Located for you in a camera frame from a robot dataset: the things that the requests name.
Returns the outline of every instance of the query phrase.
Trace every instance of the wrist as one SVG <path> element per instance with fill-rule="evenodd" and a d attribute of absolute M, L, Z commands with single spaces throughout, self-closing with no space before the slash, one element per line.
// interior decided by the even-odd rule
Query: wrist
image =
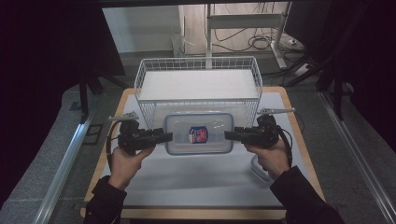
<path fill-rule="evenodd" d="M 289 166 L 284 166 L 284 167 L 276 167 L 277 169 L 273 170 L 270 174 L 270 176 L 274 179 L 277 180 L 278 177 L 280 177 L 283 173 L 287 172 L 290 168 Z"/>
<path fill-rule="evenodd" d="M 111 175 L 108 179 L 108 184 L 113 186 L 116 189 L 125 190 L 128 187 L 129 181 L 125 181 L 122 178 L 118 178 L 114 175 Z"/>

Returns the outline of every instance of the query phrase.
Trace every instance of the metal rail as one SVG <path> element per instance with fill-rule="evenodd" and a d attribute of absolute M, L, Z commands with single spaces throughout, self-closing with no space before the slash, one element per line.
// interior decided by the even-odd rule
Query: metal rail
<path fill-rule="evenodd" d="M 385 220 L 389 224 L 394 224 L 396 222 L 396 211 L 388 194 L 385 192 L 379 180 L 375 177 L 375 174 L 373 173 L 366 159 L 364 159 L 364 156 L 361 154 L 358 145 L 351 136 L 345 123 L 341 121 L 333 112 L 332 100 L 329 98 L 328 95 L 325 95 L 323 92 L 319 92 L 318 94 L 319 97 L 322 99 L 323 103 L 325 104 L 327 112 L 332 118 L 332 121 L 335 124 L 337 131 L 340 133 L 341 137 L 346 143 L 346 148 L 348 149 L 352 160 L 355 162 L 356 166 L 361 172 L 361 176 L 366 182 L 368 189 L 373 194 L 373 197 L 375 198 L 379 209 L 384 215 Z"/>
<path fill-rule="evenodd" d="M 96 107 L 98 104 L 98 96 L 93 98 L 91 113 L 87 117 L 86 121 L 82 124 L 79 124 L 76 132 L 70 142 L 69 147 L 67 148 L 64 158 L 62 159 L 61 164 L 59 165 L 58 171 L 56 172 L 55 177 L 52 179 L 52 182 L 49 186 L 49 190 L 47 191 L 46 196 L 43 199 L 40 208 L 35 216 L 35 220 L 33 223 L 48 223 L 50 221 L 50 216 L 52 215 L 53 209 L 55 208 L 56 203 L 58 202 L 59 196 L 64 188 L 64 183 L 66 182 L 67 177 L 69 176 L 70 170 L 73 166 L 73 163 L 78 154 L 78 150 L 82 144 L 85 133 L 88 130 L 88 127 L 91 124 L 91 120 L 96 111 Z"/>

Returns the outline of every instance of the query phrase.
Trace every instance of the wire mesh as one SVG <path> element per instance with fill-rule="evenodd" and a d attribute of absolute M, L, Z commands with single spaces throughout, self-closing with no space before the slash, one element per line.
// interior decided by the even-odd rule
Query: wire mesh
<path fill-rule="evenodd" d="M 246 69 L 253 76 L 256 98 L 243 99 L 211 99 L 210 101 L 177 100 L 169 102 L 140 101 L 145 75 L 148 71 L 176 70 L 217 70 Z M 251 126 L 262 96 L 262 77 L 254 57 L 214 57 L 214 58 L 163 58 L 144 59 L 138 69 L 134 83 L 136 100 L 142 110 L 145 121 L 150 129 L 162 127 L 163 118 L 170 113 L 179 111 L 221 111 L 233 115 L 235 126 Z"/>

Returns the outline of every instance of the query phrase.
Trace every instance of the clear plastic lid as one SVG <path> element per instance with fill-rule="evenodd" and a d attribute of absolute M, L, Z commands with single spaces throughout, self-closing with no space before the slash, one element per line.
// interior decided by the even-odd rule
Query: clear plastic lid
<path fill-rule="evenodd" d="M 183 112 L 165 117 L 163 129 L 173 133 L 173 141 L 165 143 L 171 155 L 229 153 L 233 141 L 224 131 L 233 130 L 233 116 L 223 112 Z"/>
<path fill-rule="evenodd" d="M 268 171 L 264 171 L 262 169 L 262 166 L 259 164 L 259 157 L 257 155 L 254 155 L 251 159 L 251 170 L 263 181 L 267 183 L 274 182 L 274 180 L 268 175 Z"/>

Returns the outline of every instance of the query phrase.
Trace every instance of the black curtain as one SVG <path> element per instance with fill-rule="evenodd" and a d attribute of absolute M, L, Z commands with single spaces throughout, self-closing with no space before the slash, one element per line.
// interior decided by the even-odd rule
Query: black curtain
<path fill-rule="evenodd" d="M 98 5 L 1 2 L 0 20 L 3 204 L 47 137 L 64 92 L 95 72 L 124 71 Z"/>

